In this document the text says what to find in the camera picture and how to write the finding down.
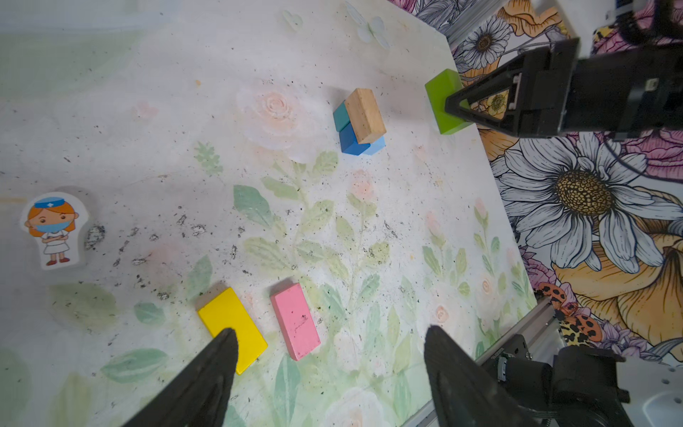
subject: nurse sticker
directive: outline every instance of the nurse sticker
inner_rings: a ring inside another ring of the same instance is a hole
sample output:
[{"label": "nurse sticker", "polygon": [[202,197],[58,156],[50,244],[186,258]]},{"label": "nurse sticker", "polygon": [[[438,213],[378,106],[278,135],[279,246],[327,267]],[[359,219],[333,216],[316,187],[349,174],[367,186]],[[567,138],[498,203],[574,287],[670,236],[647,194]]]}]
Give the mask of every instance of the nurse sticker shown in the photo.
[{"label": "nurse sticker", "polygon": [[47,193],[26,205],[21,225],[35,238],[44,270],[79,263],[83,250],[79,234],[88,219],[83,203],[71,194]]}]

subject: blue block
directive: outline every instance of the blue block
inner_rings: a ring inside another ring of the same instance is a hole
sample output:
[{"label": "blue block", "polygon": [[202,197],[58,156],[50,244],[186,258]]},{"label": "blue block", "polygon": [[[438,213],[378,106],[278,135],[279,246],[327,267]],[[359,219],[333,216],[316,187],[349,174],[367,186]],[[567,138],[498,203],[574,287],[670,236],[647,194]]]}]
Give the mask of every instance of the blue block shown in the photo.
[{"label": "blue block", "polygon": [[385,145],[386,144],[384,141],[384,137],[380,137],[380,139],[371,143],[370,148],[368,148],[366,151],[364,151],[363,154],[371,156],[371,155],[375,154],[377,151],[383,149],[385,147]]},{"label": "blue block", "polygon": [[339,132],[339,142],[341,144],[341,152],[345,154],[353,154],[354,156],[366,151],[371,144],[359,144],[356,139],[356,133],[351,127],[351,123],[347,124],[344,129]]},{"label": "blue block", "polygon": [[343,102],[332,114],[332,117],[335,118],[335,128],[337,128],[337,132],[341,132],[347,124],[351,123],[351,119],[348,118],[348,111],[346,110],[346,105],[344,105]]}]

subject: white table surface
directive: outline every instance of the white table surface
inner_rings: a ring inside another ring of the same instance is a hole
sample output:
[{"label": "white table surface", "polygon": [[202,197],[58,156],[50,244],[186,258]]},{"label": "white table surface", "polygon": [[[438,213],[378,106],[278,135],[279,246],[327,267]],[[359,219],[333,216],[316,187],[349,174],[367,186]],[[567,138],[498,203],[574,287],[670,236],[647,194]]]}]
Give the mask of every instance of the white table surface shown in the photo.
[{"label": "white table surface", "polygon": [[[388,1],[354,5],[382,17],[391,49],[360,41],[343,1],[185,1],[132,33],[0,38],[15,55],[0,86],[0,424],[122,424],[210,341],[192,297],[217,282],[268,341],[236,376],[234,426],[400,425],[431,398],[428,325],[474,356],[529,311],[477,129],[440,135],[428,104],[424,84],[454,68],[445,38]],[[339,151],[332,112],[356,87],[387,127],[374,156]],[[200,165],[199,142],[222,170]],[[235,186],[260,196],[237,209]],[[42,271],[18,227],[49,191],[105,229],[85,266]],[[268,298],[287,276],[322,340],[299,362]]]}]

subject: colorful floral backdrop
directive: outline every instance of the colorful floral backdrop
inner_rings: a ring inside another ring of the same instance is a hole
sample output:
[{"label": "colorful floral backdrop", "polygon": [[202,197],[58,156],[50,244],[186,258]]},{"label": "colorful floral backdrop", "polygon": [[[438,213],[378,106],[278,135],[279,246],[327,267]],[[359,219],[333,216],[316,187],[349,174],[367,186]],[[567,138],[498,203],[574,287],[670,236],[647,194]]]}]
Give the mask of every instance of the colorful floral backdrop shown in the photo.
[{"label": "colorful floral backdrop", "polygon": [[[442,32],[472,3],[391,1]],[[638,24],[648,27],[653,14],[649,2]],[[681,1],[673,20],[683,22]],[[527,49],[567,37],[556,9],[536,14],[529,0],[511,0],[453,56],[469,85]],[[594,54],[632,48],[613,27],[595,33]],[[472,108],[502,115],[506,100],[503,92]],[[566,341],[682,362],[683,186],[648,177],[683,178],[683,132],[662,129],[619,143],[603,133],[519,139],[479,131],[531,285],[551,296]]]}]

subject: stacked blocks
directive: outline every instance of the stacked blocks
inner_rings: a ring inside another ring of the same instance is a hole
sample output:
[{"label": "stacked blocks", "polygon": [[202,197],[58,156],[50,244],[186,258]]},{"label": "stacked blocks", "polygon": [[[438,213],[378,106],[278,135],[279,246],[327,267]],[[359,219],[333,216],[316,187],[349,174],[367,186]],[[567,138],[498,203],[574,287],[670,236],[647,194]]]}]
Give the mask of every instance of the stacked blocks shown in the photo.
[{"label": "stacked blocks", "polygon": [[320,345],[318,330],[300,284],[270,296],[292,359],[298,361]]},{"label": "stacked blocks", "polygon": [[238,375],[242,375],[268,348],[268,343],[263,339],[263,335],[232,288],[223,291],[197,313],[212,337],[216,337],[225,328],[235,330],[239,345],[235,369]]},{"label": "stacked blocks", "polygon": [[[432,105],[434,118],[436,118],[438,131],[442,135],[451,135],[470,124],[470,122],[448,114],[444,110],[446,98],[462,89],[462,82],[456,71],[446,69],[440,72],[425,84],[425,88],[427,89],[429,102]],[[460,103],[460,106],[469,108],[469,104],[464,100]]]},{"label": "stacked blocks", "polygon": [[358,156],[373,155],[385,146],[387,133],[375,95],[371,89],[356,89],[335,110],[341,152]]}]

